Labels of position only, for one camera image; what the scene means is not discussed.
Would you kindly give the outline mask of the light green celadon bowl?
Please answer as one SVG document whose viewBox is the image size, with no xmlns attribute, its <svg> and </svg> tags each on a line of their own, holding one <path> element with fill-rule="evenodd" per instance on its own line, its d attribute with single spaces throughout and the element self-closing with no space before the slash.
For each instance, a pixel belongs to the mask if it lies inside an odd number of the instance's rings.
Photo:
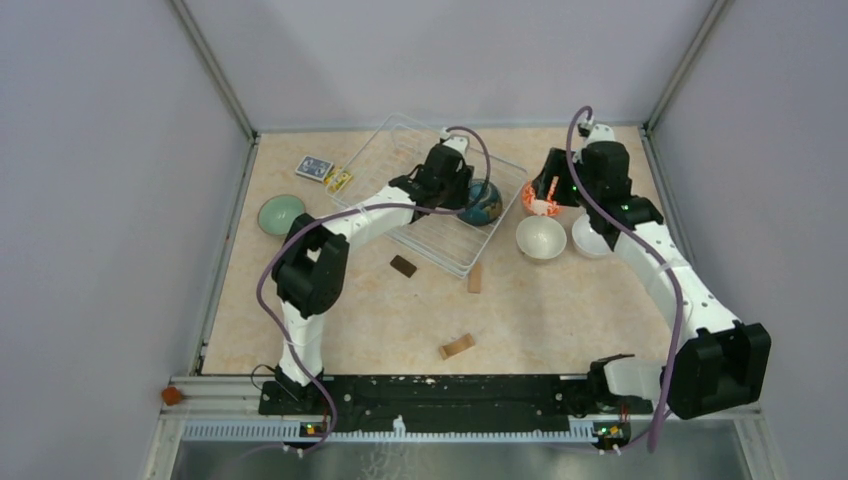
<svg viewBox="0 0 848 480">
<path fill-rule="evenodd" d="M 293 221 L 305 212 L 304 202 L 295 195 L 283 194 L 268 199 L 257 214 L 257 224 L 267 235 L 286 236 Z"/>
</svg>

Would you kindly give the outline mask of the light wooden block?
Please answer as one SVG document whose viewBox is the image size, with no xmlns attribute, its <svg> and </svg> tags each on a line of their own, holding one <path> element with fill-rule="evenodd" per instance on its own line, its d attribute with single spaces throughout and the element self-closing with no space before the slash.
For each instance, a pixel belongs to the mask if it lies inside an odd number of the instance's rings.
<svg viewBox="0 0 848 480">
<path fill-rule="evenodd" d="M 467 292 L 471 294 L 480 294 L 482 292 L 482 277 L 483 266 L 480 263 L 475 263 L 467 276 Z"/>
</svg>

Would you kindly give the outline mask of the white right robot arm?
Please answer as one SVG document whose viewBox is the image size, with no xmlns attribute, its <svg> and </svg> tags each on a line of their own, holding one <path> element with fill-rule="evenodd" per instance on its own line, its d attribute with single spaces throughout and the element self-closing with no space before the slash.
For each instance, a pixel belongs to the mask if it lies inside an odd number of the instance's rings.
<svg viewBox="0 0 848 480">
<path fill-rule="evenodd" d="M 551 148 L 534 185 L 558 205 L 581 207 L 591 229 L 630 267 L 672 331 L 664 365 L 620 354 L 595 361 L 589 404 L 612 412 L 626 397 L 692 419 L 759 400 L 772 339 L 744 323 L 700 279 L 675 245 L 654 203 L 633 194 L 630 156 L 617 141 L 577 152 Z"/>
</svg>

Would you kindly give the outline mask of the dark brown block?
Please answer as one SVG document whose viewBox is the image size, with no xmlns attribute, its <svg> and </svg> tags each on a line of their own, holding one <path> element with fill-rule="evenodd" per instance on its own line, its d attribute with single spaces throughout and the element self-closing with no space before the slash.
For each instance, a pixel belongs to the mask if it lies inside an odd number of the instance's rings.
<svg viewBox="0 0 848 480">
<path fill-rule="evenodd" d="M 394 256 L 389 265 L 406 278 L 411 278 L 418 270 L 415 264 L 400 255 Z"/>
</svg>

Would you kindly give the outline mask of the dark teal bowl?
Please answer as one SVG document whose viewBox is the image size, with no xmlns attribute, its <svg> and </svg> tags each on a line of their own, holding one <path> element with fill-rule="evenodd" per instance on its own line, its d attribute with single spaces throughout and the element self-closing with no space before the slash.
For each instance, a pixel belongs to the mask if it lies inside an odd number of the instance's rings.
<svg viewBox="0 0 848 480">
<path fill-rule="evenodd" d="M 503 212 L 503 199 L 500 190 L 493 183 L 485 183 L 482 178 L 472 180 L 469 189 L 469 201 L 478 202 L 458 218 L 471 226 L 482 227 L 489 225 L 499 219 Z"/>
</svg>

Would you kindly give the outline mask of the white orange pattern bowl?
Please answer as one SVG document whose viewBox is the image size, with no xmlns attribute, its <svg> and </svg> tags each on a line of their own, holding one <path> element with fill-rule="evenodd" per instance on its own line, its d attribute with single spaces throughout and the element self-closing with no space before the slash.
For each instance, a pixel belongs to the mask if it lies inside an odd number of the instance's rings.
<svg viewBox="0 0 848 480">
<path fill-rule="evenodd" d="M 526 182 L 522 188 L 521 201 L 524 210 L 529 215 L 556 217 L 563 211 L 561 205 L 537 198 L 536 191 L 530 181 Z"/>
</svg>

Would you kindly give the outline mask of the blue playing card box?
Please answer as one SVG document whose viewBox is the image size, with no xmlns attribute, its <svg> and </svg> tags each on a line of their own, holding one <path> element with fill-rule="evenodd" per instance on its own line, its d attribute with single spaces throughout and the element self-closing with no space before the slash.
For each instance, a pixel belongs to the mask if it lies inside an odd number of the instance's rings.
<svg viewBox="0 0 848 480">
<path fill-rule="evenodd" d="M 297 165 L 295 174 L 316 182 L 324 182 L 334 167 L 333 162 L 307 155 Z"/>
</svg>

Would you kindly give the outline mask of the small white bowl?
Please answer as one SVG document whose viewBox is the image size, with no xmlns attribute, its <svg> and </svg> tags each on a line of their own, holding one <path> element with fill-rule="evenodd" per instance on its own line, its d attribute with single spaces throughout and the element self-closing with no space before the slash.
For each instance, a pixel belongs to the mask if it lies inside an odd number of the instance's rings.
<svg viewBox="0 0 848 480">
<path fill-rule="evenodd" d="M 588 259 L 601 259 L 612 253 L 604 238 L 590 225 L 587 214 L 581 214 L 571 227 L 572 240 L 576 251 Z"/>
</svg>

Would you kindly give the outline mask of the arched wooden block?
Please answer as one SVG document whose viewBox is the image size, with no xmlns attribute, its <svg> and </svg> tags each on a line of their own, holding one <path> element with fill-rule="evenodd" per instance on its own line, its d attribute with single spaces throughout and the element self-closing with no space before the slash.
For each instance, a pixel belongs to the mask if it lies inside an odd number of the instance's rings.
<svg viewBox="0 0 848 480">
<path fill-rule="evenodd" d="M 467 351 L 475 345 L 476 341 L 474 337 L 470 333 L 466 333 L 447 344 L 441 345 L 438 348 L 438 353 L 442 360 L 447 360 L 464 351 Z"/>
</svg>

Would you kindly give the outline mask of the beige flower pattern bowl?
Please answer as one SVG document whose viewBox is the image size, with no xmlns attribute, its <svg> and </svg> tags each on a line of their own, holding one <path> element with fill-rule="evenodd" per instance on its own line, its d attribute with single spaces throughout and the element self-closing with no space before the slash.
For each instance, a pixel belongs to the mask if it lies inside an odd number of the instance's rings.
<svg viewBox="0 0 848 480">
<path fill-rule="evenodd" d="M 561 255 L 568 244 L 565 228 L 546 216 L 528 216 L 517 226 L 516 245 L 533 261 L 547 262 Z"/>
</svg>

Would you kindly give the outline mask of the yellow owl card box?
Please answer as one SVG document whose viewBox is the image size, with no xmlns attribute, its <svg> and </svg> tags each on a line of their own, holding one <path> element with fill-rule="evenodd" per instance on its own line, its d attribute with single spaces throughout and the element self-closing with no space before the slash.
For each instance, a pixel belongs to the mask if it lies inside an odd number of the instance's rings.
<svg viewBox="0 0 848 480">
<path fill-rule="evenodd" d="M 328 173 L 324 179 L 324 184 L 327 192 L 332 195 L 344 189 L 352 179 L 353 175 L 349 171 L 336 167 Z"/>
</svg>

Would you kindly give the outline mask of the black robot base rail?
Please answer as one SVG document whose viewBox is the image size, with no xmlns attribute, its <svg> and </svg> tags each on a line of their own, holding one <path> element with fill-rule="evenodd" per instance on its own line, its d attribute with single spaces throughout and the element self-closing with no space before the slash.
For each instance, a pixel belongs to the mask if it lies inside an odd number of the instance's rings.
<svg viewBox="0 0 848 480">
<path fill-rule="evenodd" d="M 583 376 L 334 375 L 321 384 L 263 383 L 258 412 L 317 419 L 336 433 L 388 430 L 401 419 L 411 433 L 566 432 L 590 415 L 653 412 L 648 400 L 616 397 Z"/>
</svg>

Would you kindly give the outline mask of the orange block on frame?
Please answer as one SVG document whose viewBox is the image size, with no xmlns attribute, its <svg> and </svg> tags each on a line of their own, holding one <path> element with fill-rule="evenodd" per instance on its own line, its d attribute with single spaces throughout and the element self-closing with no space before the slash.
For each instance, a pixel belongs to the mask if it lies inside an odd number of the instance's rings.
<svg viewBox="0 0 848 480">
<path fill-rule="evenodd" d="M 184 400 L 184 395 L 179 388 L 168 386 L 161 391 L 161 398 L 165 406 L 171 407 L 180 404 Z"/>
</svg>

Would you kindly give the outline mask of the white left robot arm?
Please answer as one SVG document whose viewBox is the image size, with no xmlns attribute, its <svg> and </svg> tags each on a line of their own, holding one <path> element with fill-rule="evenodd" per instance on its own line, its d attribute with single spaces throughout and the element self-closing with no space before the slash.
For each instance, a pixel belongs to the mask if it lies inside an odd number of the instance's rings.
<svg viewBox="0 0 848 480">
<path fill-rule="evenodd" d="M 436 143 L 423 163 L 390 180 L 348 210 L 315 219 L 300 215 L 270 277 L 283 310 L 286 347 L 278 364 L 283 401 L 297 413 L 319 404 L 325 315 L 341 296 L 351 253 L 392 229 L 467 208 L 474 169 L 465 161 L 468 139 Z"/>
</svg>

